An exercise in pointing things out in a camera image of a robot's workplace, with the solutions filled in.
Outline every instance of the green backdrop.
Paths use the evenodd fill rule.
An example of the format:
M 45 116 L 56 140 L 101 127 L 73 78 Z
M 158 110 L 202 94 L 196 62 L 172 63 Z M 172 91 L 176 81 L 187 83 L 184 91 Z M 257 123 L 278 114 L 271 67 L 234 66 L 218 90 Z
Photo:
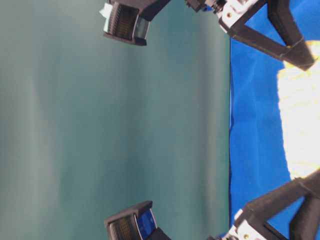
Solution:
M 103 0 L 0 0 L 0 239 L 106 240 L 153 200 L 172 239 L 228 228 L 229 39 L 171 2 L 148 47 L 103 37 Z

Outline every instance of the blue fabric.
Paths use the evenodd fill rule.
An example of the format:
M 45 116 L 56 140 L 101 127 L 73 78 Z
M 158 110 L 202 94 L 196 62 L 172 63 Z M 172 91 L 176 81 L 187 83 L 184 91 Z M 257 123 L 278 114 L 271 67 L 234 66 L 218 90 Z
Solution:
M 290 7 L 305 39 L 320 40 L 320 1 L 292 0 Z M 282 42 L 267 19 L 266 6 L 247 25 Z M 290 176 L 277 94 L 277 72 L 283 64 L 232 40 L 231 67 L 230 195 L 233 220 L 247 202 L 288 182 Z M 287 223 L 300 202 L 270 221 L 287 237 Z

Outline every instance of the black plastic bracket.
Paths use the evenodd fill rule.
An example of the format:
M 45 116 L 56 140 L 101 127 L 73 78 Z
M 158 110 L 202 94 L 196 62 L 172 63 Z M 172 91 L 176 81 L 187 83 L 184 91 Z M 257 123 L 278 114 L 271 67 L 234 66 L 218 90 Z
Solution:
M 222 18 L 220 18 L 219 23 L 235 40 L 306 71 L 315 63 L 315 60 L 295 23 L 289 3 L 290 0 L 259 0 L 230 28 L 227 27 Z M 265 4 L 268 7 L 268 19 L 286 46 L 245 25 Z
M 304 202 L 289 225 L 290 240 L 314 240 L 320 224 L 320 169 L 249 202 L 234 225 L 246 220 L 265 239 L 287 240 L 267 221 L 301 197 Z

